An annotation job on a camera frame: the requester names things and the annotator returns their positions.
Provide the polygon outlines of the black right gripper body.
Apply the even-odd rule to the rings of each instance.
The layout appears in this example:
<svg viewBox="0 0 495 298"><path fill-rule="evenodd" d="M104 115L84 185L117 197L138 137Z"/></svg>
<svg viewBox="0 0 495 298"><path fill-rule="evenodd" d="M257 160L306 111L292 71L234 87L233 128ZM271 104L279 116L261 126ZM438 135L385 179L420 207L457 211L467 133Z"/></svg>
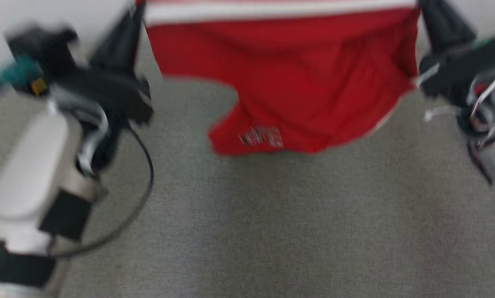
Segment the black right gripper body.
<svg viewBox="0 0 495 298"><path fill-rule="evenodd" d="M436 96L494 68L495 37L444 53L428 53L421 59L418 88L426 96Z"/></svg>

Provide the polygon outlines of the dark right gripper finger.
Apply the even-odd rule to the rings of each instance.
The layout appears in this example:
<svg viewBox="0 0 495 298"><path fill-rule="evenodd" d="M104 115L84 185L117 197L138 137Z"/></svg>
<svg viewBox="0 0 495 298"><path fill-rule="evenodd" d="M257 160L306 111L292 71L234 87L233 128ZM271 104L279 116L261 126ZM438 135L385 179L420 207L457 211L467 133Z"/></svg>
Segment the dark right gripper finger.
<svg viewBox="0 0 495 298"><path fill-rule="evenodd" d="M465 15L448 0L439 0L439 37L444 46L461 45L476 39L477 32Z"/></svg>
<svg viewBox="0 0 495 298"><path fill-rule="evenodd" d="M450 44L450 24L444 0L420 0L427 35L434 52L443 52Z"/></svg>

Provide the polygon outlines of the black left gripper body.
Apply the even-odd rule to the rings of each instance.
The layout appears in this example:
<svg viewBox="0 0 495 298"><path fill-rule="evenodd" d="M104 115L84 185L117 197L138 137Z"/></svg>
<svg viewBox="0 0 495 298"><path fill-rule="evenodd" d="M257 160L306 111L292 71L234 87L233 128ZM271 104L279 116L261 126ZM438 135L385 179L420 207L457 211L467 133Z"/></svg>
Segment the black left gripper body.
<svg viewBox="0 0 495 298"><path fill-rule="evenodd" d="M145 77L78 68L54 81L53 92L78 96L138 124L153 117L151 89Z"/></svg>

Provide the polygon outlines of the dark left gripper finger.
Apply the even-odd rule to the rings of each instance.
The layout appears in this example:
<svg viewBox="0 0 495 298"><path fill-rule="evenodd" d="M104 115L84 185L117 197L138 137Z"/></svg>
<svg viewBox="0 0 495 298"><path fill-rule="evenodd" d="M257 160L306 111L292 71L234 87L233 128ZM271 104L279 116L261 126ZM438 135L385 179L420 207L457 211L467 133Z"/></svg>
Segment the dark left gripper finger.
<svg viewBox="0 0 495 298"><path fill-rule="evenodd" d="M123 32L123 71L126 73L134 73L144 15L145 4L136 4L134 11L128 14Z"/></svg>
<svg viewBox="0 0 495 298"><path fill-rule="evenodd" d="M126 73L123 71L123 32L128 14L134 9L135 6L129 9L100 42L90 58L91 67Z"/></svg>

